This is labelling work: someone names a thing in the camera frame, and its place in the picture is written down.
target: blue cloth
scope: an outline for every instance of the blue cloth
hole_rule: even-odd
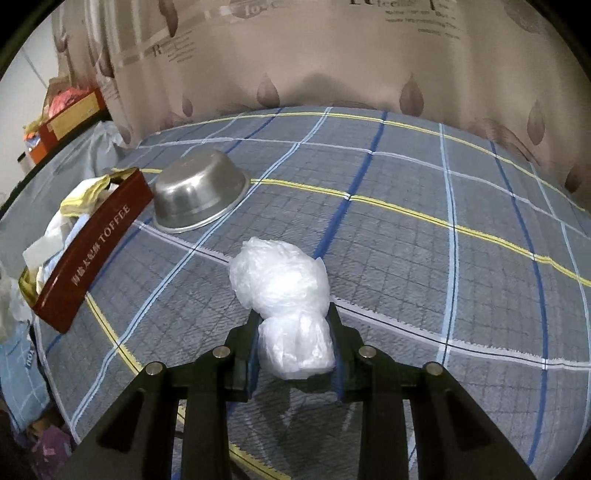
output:
[[[29,337],[29,323],[18,323],[0,344],[0,388],[15,432],[23,432],[49,404],[45,379],[37,368],[37,351]]]

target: white plastic bag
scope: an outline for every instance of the white plastic bag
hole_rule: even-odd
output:
[[[243,307],[254,309],[261,366],[285,380],[305,379],[335,367],[326,267],[295,245],[256,237],[230,261],[230,282]]]
[[[244,308],[266,319],[295,309],[329,310],[330,289],[321,258],[295,245],[252,237],[230,262],[230,283]]]

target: metal screw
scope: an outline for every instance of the metal screw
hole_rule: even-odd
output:
[[[425,370],[428,374],[434,375],[435,377],[438,377],[443,373],[443,367],[437,362],[429,362],[425,365]]]
[[[160,362],[150,362],[146,365],[146,373],[148,375],[158,375],[162,371],[162,364]]]
[[[363,347],[359,349],[359,354],[363,358],[373,358],[376,353],[375,348],[369,345],[363,345]]]
[[[213,349],[213,356],[215,358],[226,358],[228,355],[230,355],[230,349],[225,345],[220,345]]]

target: pink plastic bag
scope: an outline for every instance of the pink plastic bag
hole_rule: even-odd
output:
[[[75,101],[79,100],[87,94],[88,90],[78,90],[74,87],[70,87],[64,92],[58,93],[51,101],[49,111],[47,112],[49,118],[53,118],[58,113],[63,112],[71,104],[73,104]]]

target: fabric wall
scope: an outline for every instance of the fabric wall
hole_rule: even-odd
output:
[[[525,0],[66,0],[53,31],[132,145],[261,107],[385,109],[504,145],[591,207],[591,82]]]

